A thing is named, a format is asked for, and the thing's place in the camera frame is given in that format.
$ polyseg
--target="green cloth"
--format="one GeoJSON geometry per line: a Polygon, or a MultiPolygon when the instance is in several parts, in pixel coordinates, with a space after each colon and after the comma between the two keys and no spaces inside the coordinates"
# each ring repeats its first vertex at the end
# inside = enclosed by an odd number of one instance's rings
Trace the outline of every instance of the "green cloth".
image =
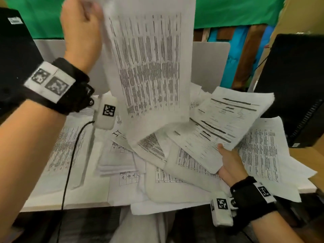
{"type": "MultiPolygon", "coordinates": [[[[6,0],[17,9],[32,37],[62,38],[60,11],[64,0],[6,0]]],[[[195,28],[249,24],[276,25],[284,0],[197,0],[195,28]]]]}

